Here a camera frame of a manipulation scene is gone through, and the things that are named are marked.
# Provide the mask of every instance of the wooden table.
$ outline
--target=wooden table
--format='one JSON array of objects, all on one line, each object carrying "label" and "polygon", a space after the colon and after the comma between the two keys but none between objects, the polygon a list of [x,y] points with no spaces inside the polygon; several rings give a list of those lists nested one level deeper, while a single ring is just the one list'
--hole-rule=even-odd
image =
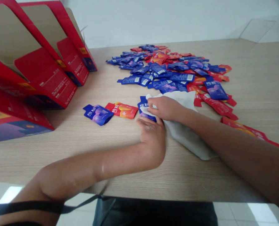
[{"label": "wooden table", "polygon": [[[279,42],[256,44],[242,39],[162,43],[172,52],[191,52],[210,59],[211,64],[228,64],[230,82],[223,82],[238,105],[239,122],[264,132],[279,143]],[[105,126],[84,117],[87,104],[106,106],[122,102],[137,106],[139,97],[157,95],[158,90],[117,83],[129,71],[106,64],[134,46],[92,49],[98,72],[91,73],[66,110],[47,111],[56,130],[41,135],[0,142],[0,181],[25,185],[38,170],[54,161],[80,152],[132,145],[140,141],[135,120],[114,116]],[[215,120],[220,116],[208,105],[197,110]],[[89,188],[105,195],[221,202],[263,202],[266,199],[239,178],[219,158],[201,161],[167,133],[163,164],[151,171],[120,176]]]}]

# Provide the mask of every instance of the white tissue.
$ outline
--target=white tissue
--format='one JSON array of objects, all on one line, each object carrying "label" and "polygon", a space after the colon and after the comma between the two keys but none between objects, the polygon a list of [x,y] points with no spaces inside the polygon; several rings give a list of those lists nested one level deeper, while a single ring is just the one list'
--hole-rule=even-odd
[{"label": "white tissue", "polygon": [[[194,99],[195,99],[195,91],[192,92],[180,92],[180,91],[174,91],[171,93],[164,93],[159,94],[157,96],[151,96],[148,94],[146,96],[146,99],[149,98],[155,98],[155,97],[161,97],[161,96],[167,96],[174,100],[176,100],[178,103],[180,103],[182,106],[192,109],[194,111],[197,111],[194,107]],[[142,112],[155,116],[147,111],[148,107],[141,107],[140,108]],[[187,126],[184,126],[178,122],[175,121],[166,121],[164,120],[166,128],[170,131],[171,136],[176,139],[179,143],[181,143],[183,146],[185,146],[187,149],[189,149],[191,152],[193,152],[195,155],[197,155],[202,160],[209,160],[213,157],[217,157],[218,155],[212,151],[212,149],[198,136],[196,135],[190,128]]]}]

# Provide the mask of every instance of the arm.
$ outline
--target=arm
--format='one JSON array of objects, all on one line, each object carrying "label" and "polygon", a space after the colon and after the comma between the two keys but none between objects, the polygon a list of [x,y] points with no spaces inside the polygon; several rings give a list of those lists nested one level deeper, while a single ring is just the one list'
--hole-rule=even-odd
[{"label": "arm", "polygon": [[149,98],[148,111],[192,129],[221,159],[279,206],[279,148],[212,120],[168,97]]},{"label": "arm", "polygon": [[[140,117],[141,143],[102,152],[91,152],[52,163],[23,188],[12,202],[52,201],[64,203],[93,184],[123,174],[158,167],[166,152],[165,130],[157,123]],[[59,215],[43,211],[23,211],[0,217],[0,225],[32,221],[56,225]]]}]

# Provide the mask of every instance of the left hand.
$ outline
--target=left hand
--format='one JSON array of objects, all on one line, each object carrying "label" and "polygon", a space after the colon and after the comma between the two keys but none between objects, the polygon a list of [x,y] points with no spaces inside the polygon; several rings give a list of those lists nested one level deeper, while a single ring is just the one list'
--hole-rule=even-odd
[{"label": "left hand", "polygon": [[141,129],[141,142],[146,145],[147,154],[155,167],[164,160],[166,154],[166,133],[162,120],[156,117],[154,122],[145,117],[139,117],[137,124]]}]

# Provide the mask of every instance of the person's lap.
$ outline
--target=person's lap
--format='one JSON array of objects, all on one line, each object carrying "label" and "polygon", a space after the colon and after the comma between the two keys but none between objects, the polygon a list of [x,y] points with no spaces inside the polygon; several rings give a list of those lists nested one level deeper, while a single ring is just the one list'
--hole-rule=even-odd
[{"label": "person's lap", "polygon": [[[100,226],[115,198],[98,199],[93,226]],[[116,198],[105,218],[106,225],[202,225],[217,226],[212,202],[176,202]]]}]

